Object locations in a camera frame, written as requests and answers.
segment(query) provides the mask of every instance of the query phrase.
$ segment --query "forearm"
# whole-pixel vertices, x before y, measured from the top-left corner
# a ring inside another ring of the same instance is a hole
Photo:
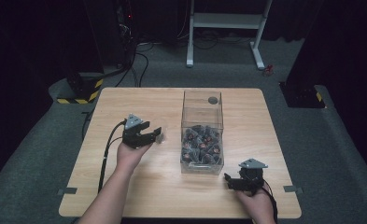
[[[120,223],[131,174],[115,171],[79,223]]]

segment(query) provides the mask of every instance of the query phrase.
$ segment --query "white metal stand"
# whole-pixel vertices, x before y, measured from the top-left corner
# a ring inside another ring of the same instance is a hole
[[[258,30],[254,42],[250,42],[250,48],[253,52],[258,69],[265,68],[259,52],[259,43],[261,35],[267,22],[268,12],[273,0],[267,0],[262,15],[246,15],[246,14],[220,14],[220,13],[195,13],[194,0],[191,0],[190,15],[190,34],[189,45],[187,49],[187,66],[194,66],[194,47],[193,32],[194,27],[213,27],[213,28],[233,28],[233,29],[253,29]]]

